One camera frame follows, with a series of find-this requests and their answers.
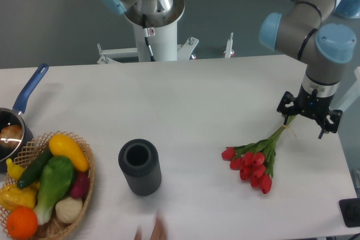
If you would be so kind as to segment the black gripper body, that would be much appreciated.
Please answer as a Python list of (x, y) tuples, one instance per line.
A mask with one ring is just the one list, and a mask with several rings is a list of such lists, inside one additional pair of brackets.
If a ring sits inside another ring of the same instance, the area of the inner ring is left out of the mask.
[(294, 101), (294, 114), (323, 120), (329, 114), (334, 85), (302, 84)]

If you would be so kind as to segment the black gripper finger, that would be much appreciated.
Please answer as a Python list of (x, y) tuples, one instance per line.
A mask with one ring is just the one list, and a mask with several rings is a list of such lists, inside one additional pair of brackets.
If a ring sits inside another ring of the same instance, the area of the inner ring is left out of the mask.
[(281, 113), (284, 117), (297, 115), (299, 113), (297, 98), (289, 91), (286, 91), (277, 106), (277, 112)]
[(328, 114), (324, 116), (319, 123), (321, 131), (318, 139), (321, 139), (324, 134), (337, 133), (342, 115), (342, 110), (329, 110)]

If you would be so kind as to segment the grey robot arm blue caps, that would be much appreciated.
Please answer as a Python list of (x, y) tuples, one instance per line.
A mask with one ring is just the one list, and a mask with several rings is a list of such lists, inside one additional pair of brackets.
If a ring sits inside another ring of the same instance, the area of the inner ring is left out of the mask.
[(341, 0), (290, 1), (290, 12), (269, 14), (259, 31), (261, 44), (307, 66), (298, 95), (285, 92), (277, 111), (285, 124), (301, 115), (313, 119), (321, 134), (336, 133), (343, 112), (330, 104), (353, 57), (356, 35), (345, 25), (325, 24)]

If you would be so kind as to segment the person's hand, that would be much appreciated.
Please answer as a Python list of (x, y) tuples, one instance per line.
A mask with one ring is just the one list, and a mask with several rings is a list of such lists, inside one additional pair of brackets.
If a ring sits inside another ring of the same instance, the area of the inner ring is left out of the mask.
[[(143, 237), (142, 228), (139, 226), (134, 235), (134, 240), (141, 240)], [(165, 225), (163, 215), (158, 211), (155, 215), (155, 224), (149, 240), (167, 240), (168, 231)]]

